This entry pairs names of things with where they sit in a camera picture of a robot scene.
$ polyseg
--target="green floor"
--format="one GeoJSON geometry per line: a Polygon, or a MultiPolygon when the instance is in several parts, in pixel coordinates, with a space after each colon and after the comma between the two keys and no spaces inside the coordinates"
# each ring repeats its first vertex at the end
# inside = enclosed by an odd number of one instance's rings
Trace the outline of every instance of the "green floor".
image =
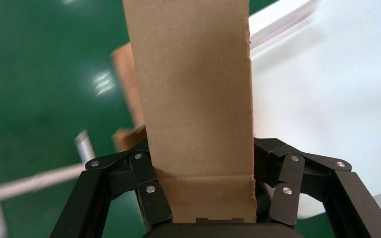
{"type": "MultiPolygon", "coordinates": [[[[252,1],[251,12],[271,2],[252,1]]],[[[73,139],[83,129],[97,156],[115,152],[112,134],[132,121],[110,53],[127,41],[121,0],[0,1],[0,183],[79,163],[73,139]],[[97,95],[102,72],[114,87],[97,95]]],[[[74,184],[4,201],[10,237],[48,237],[74,184]]],[[[319,216],[298,230],[312,237],[329,223],[319,216]]],[[[123,195],[104,237],[144,232],[134,195],[123,195]]]]}

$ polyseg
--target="silver screw head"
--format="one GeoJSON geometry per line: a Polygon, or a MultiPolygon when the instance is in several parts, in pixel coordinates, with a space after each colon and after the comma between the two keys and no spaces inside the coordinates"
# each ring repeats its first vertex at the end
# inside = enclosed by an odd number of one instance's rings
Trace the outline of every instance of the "silver screw head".
{"type": "Polygon", "coordinates": [[[289,188],[289,187],[284,187],[284,188],[283,188],[283,192],[284,192],[285,194],[292,194],[292,193],[293,193],[293,191],[292,191],[291,188],[289,188]]]}
{"type": "Polygon", "coordinates": [[[147,187],[147,192],[148,193],[153,193],[155,191],[155,187],[154,186],[148,186],[147,187]]]}
{"type": "Polygon", "coordinates": [[[339,166],[339,167],[345,167],[345,163],[343,163],[343,162],[336,162],[336,164],[339,166]]]}
{"type": "Polygon", "coordinates": [[[99,164],[100,162],[98,162],[97,160],[96,161],[93,161],[91,162],[91,166],[95,167],[99,164]]]}

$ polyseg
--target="corrugated cardboard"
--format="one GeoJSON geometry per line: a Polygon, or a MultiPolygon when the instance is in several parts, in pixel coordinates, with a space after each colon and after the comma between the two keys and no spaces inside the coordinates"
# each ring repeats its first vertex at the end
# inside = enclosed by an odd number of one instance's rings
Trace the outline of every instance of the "corrugated cardboard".
{"type": "Polygon", "coordinates": [[[124,89],[127,106],[134,126],[135,128],[141,127],[144,125],[144,115],[142,113],[141,98],[130,43],[117,48],[112,53],[112,59],[124,89]]]}
{"type": "Polygon", "coordinates": [[[174,222],[254,222],[249,2],[124,0],[124,9],[174,222]]]}
{"type": "Polygon", "coordinates": [[[116,150],[119,152],[131,149],[146,138],[147,132],[144,125],[134,130],[119,129],[113,135],[116,150]]]}

